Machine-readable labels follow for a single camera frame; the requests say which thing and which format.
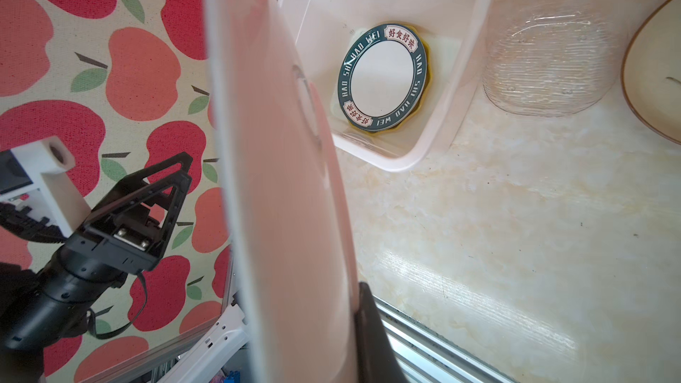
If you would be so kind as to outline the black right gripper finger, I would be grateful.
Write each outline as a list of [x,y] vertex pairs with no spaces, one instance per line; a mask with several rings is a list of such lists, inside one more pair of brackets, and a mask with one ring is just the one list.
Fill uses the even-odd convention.
[[369,285],[359,283],[359,308],[354,315],[358,381],[407,383],[388,340],[385,326]]

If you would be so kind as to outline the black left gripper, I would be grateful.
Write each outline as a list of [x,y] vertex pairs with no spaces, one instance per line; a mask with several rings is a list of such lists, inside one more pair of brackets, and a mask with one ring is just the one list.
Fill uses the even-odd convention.
[[92,305],[127,273],[152,271],[166,252],[192,184],[193,158],[181,152],[127,175],[85,218],[1,316],[1,346],[38,351],[87,332]]

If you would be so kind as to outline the cream plate with plant drawing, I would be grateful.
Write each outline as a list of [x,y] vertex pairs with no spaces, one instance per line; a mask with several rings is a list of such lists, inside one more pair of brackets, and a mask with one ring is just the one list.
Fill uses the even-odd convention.
[[621,67],[633,114],[662,138],[680,143],[680,0],[666,0],[637,30]]

